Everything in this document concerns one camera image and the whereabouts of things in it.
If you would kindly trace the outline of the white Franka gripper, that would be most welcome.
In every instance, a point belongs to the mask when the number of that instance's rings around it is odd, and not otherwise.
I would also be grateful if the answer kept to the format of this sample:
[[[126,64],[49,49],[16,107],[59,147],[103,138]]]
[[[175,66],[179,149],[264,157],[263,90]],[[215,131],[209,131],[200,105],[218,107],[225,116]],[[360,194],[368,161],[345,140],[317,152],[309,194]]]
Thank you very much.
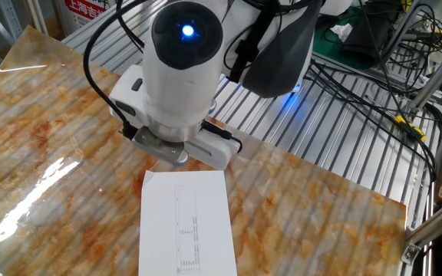
[[[153,121],[146,112],[147,89],[140,65],[131,65],[115,84],[110,99],[132,126],[123,135],[132,144],[175,166],[193,157],[215,169],[225,169],[240,143],[227,130],[203,120],[190,129],[172,129]]]

